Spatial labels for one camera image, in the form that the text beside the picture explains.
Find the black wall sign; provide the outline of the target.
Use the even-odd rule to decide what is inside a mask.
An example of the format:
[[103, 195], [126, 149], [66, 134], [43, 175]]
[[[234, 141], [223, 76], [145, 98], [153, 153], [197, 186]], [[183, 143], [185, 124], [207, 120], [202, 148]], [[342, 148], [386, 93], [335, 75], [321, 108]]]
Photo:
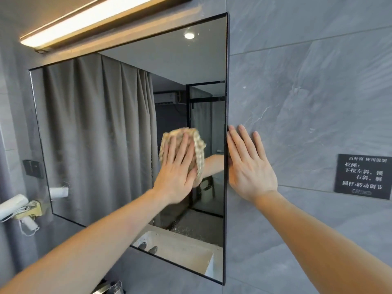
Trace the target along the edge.
[[390, 200], [392, 157], [338, 154], [334, 192]]

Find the chrome faucet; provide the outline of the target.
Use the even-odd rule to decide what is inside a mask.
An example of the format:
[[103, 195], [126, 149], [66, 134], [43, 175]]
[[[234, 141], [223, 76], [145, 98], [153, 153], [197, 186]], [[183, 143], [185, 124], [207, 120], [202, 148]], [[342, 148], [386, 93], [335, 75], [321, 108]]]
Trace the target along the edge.
[[101, 281], [91, 294], [126, 294], [122, 281], [109, 282], [106, 280]]

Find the beige cleaning cloth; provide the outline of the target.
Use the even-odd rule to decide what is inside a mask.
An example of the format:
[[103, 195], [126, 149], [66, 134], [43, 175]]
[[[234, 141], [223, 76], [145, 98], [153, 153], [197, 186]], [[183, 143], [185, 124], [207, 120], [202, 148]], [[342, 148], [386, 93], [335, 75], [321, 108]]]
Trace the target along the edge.
[[190, 172], [194, 168], [197, 168], [197, 176], [194, 181], [194, 183], [196, 184], [196, 182], [201, 181], [204, 163], [205, 163], [204, 149], [206, 147], [206, 143], [201, 138], [197, 128], [184, 127], [184, 128], [172, 130], [169, 133], [164, 133], [159, 149], [159, 162], [161, 164], [163, 162], [164, 145], [166, 143], [170, 144], [171, 138], [173, 136], [176, 138], [175, 155], [177, 154], [179, 147], [182, 143], [184, 133], [188, 135], [187, 147], [189, 147], [190, 144], [194, 144], [194, 156], [192, 162], [190, 163], [188, 172]]

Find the person's right hand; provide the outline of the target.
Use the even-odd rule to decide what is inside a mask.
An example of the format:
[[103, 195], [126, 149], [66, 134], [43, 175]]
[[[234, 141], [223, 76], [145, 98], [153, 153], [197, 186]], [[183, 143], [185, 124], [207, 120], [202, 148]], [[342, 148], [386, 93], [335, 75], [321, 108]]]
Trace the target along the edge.
[[229, 184], [243, 199], [256, 204], [261, 198], [278, 195], [277, 176], [268, 165], [252, 164], [253, 138], [243, 125], [236, 129], [243, 141], [242, 163], [233, 163], [229, 153]]

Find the person's right forearm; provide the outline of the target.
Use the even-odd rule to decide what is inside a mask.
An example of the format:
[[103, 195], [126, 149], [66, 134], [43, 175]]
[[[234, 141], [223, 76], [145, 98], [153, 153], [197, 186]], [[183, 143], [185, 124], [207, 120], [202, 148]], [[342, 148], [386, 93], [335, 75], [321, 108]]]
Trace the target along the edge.
[[392, 267], [277, 191], [250, 201], [281, 236], [320, 294], [392, 294]]

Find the person's left forearm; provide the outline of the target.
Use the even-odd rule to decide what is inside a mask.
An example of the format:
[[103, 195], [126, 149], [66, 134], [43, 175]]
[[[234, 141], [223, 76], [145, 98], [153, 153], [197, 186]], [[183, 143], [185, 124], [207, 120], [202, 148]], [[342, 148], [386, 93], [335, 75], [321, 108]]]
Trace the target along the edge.
[[188, 193], [147, 191], [24, 269], [0, 294], [91, 294], [148, 222]]

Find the black-framed wall mirror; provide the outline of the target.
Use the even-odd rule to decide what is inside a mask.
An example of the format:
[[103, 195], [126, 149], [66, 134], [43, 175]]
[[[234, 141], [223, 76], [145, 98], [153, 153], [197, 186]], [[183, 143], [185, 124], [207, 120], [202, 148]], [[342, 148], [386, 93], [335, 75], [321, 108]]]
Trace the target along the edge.
[[164, 133], [197, 128], [199, 185], [130, 247], [226, 282], [229, 13], [30, 71], [55, 216], [81, 227], [153, 187]]

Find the long wall light bar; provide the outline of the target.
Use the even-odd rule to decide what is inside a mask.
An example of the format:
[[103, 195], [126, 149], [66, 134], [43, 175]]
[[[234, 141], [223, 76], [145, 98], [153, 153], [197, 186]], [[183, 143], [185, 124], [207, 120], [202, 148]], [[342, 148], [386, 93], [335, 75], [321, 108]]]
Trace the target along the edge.
[[190, 1], [94, 0], [33, 30], [19, 40], [38, 53], [46, 53]]

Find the gold hair dryer holder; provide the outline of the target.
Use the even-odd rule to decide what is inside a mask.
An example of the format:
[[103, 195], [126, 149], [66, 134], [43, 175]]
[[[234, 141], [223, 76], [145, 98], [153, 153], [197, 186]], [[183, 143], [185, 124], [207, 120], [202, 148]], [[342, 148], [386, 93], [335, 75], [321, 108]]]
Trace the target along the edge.
[[14, 214], [13, 218], [16, 220], [24, 217], [40, 217], [43, 215], [41, 203], [35, 200], [30, 201], [26, 206], [18, 209]]

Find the white hair dryer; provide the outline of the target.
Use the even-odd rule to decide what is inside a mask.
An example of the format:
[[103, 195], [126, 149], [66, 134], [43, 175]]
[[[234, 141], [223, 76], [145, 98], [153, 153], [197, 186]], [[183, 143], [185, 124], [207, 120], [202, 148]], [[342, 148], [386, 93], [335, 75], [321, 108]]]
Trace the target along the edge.
[[39, 226], [35, 222], [36, 217], [24, 217], [22, 219], [14, 219], [13, 214], [20, 208], [26, 206], [30, 201], [22, 194], [18, 194], [9, 200], [0, 204], [0, 223], [8, 220], [16, 220], [21, 233], [24, 236], [33, 236], [38, 230]]

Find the dark wall switch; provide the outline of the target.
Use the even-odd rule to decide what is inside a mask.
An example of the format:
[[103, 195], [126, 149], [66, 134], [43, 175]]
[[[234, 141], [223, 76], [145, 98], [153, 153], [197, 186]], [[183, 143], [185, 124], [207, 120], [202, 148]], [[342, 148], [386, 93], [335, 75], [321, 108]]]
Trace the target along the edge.
[[42, 170], [42, 163], [39, 161], [33, 161], [24, 159], [22, 160], [22, 164], [27, 176], [44, 179], [44, 173]]

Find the person's left hand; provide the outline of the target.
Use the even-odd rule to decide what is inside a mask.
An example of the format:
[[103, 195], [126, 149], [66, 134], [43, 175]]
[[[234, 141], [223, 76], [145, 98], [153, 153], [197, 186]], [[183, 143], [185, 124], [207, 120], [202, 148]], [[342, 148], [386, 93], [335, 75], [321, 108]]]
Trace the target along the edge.
[[[172, 150], [172, 168], [170, 172], [159, 172], [153, 190], [158, 198], [163, 202], [164, 207], [182, 201], [191, 190], [186, 190], [185, 181], [189, 168], [176, 167], [176, 138], [173, 136], [170, 141]], [[194, 144], [190, 144], [190, 163], [194, 156]]]

